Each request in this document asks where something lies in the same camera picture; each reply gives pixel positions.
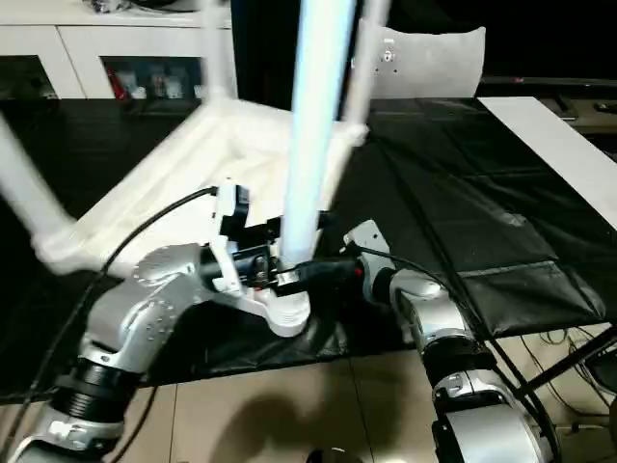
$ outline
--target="black tablecloth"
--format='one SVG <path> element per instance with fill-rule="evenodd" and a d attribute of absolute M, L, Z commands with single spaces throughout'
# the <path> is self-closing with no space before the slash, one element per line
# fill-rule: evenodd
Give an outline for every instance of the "black tablecloth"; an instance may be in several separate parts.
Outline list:
<path fill-rule="evenodd" d="M 0 105 L 76 217 L 194 108 L 178 101 Z M 335 194 L 335 222 L 322 235 L 320 254 L 335 253 L 345 232 L 372 218 L 393 253 L 443 272 L 423 231 L 428 221 L 495 336 L 617 318 L 616 231 L 481 103 L 375 102 L 369 124 L 371 135 L 354 152 Z M 91 274 L 50 274 L 34 257 L 25 230 L 0 206 L 0 400 L 6 402 L 26 390 Z M 258 317 L 198 306 L 181 320 L 148 382 L 282 368 L 413 344 L 409 320 L 367 306 L 348 288 L 312 293 L 311 304 L 307 329 L 290 340 L 270 333 Z M 63 342 L 44 389 L 53 373 L 67 368 L 84 320 Z"/>

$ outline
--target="white shelf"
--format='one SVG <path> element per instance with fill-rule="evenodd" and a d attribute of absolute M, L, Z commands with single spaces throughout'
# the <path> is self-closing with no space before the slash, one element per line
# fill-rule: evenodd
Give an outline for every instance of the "white shelf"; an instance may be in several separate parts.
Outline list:
<path fill-rule="evenodd" d="M 200 27 L 198 14 L 162 14 L 132 8 L 112 14 L 96 14 L 82 0 L 1 0 L 0 26 L 146 26 Z M 221 28 L 231 28 L 231 11 Z"/>

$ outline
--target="floor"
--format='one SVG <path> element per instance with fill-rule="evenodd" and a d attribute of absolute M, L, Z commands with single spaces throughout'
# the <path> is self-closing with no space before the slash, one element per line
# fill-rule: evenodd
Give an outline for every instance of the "floor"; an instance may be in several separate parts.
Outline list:
<path fill-rule="evenodd" d="M 597 334 L 602 327 L 588 327 Z M 583 340 L 582 333 L 571 335 Z M 553 340 L 561 332 L 553 333 Z M 567 343 L 525 340 L 547 367 Z M 527 377 L 537 373 L 519 338 L 502 345 Z M 571 405 L 605 413 L 593 391 L 571 370 L 554 381 Z M 123 461 L 133 463 L 304 462 L 312 449 L 342 448 L 364 462 L 436 462 L 431 435 L 431 388 L 415 351 L 341 360 L 163 387 L 151 415 Z M 566 462 L 617 462 L 605 429 L 574 417 L 551 393 L 539 391 L 564 443 Z M 142 390 L 127 415 L 130 430 L 148 398 Z M 40 405 L 33 407 L 25 428 Z M 0 408 L 0 435 L 14 407 Z"/>

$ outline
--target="white pole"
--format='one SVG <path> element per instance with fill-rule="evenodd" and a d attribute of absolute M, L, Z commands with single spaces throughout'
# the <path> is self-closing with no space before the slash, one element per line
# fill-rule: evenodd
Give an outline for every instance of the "white pole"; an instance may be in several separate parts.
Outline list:
<path fill-rule="evenodd" d="M 1 116 L 0 193 L 33 237 L 52 235 L 73 222 Z"/>
<path fill-rule="evenodd" d="M 225 7 L 220 0 L 201 0 L 201 85 L 204 95 L 210 99 L 228 96 L 226 69 L 228 60 L 223 47 L 222 21 Z"/>
<path fill-rule="evenodd" d="M 364 123 L 368 114 L 370 95 L 375 80 L 375 63 L 382 45 L 377 39 L 378 29 L 384 25 L 389 12 L 389 0 L 366 0 L 362 10 L 362 29 L 358 30 L 354 70 L 347 91 L 343 120 Z"/>
<path fill-rule="evenodd" d="M 310 259 L 355 0 L 304 0 L 293 85 L 293 128 L 281 259 Z"/>

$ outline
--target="robotic arm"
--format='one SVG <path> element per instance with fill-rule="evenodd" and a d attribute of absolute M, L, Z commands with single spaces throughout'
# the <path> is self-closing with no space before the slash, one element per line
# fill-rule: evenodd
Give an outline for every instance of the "robotic arm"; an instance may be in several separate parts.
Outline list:
<path fill-rule="evenodd" d="M 388 253 L 372 220 L 345 236 L 348 247 Z M 448 291 L 424 273 L 394 270 L 390 259 L 361 252 L 364 297 L 413 321 L 416 348 L 433 387 L 441 463 L 544 463 L 550 445 L 496 374 L 493 353 L 476 340 Z"/>
<path fill-rule="evenodd" d="M 213 218 L 219 234 L 205 246 L 151 252 L 96 301 L 74 368 L 57 380 L 12 463 L 101 461 L 122 436 L 123 416 L 142 376 L 193 306 L 215 301 L 253 313 L 275 334 L 290 337 L 306 324 L 311 282 L 355 274 L 351 258 L 306 262 L 279 273 L 274 244 L 281 219 L 245 228 L 248 212 L 248 192 L 221 185 Z M 320 224 L 326 219 L 322 214 Z"/>
<path fill-rule="evenodd" d="M 544 463 L 546 438 L 495 372 L 491 351 L 477 341 L 446 288 L 415 270 L 396 271 L 388 244 L 371 220 L 344 238 L 352 257 L 278 268 L 274 239 L 280 219 L 245 228 L 248 194 L 219 188 L 214 220 L 220 234 L 206 246 L 185 244 L 146 256 L 130 278 L 95 304 L 75 367 L 57 381 L 32 436 L 12 463 L 101 461 L 123 433 L 123 415 L 140 379 L 179 318 L 216 301 L 265 318 L 279 336 L 306 323 L 312 285 L 362 275 L 362 293 L 414 321 L 417 349 L 433 387 L 433 423 L 440 462 Z"/>

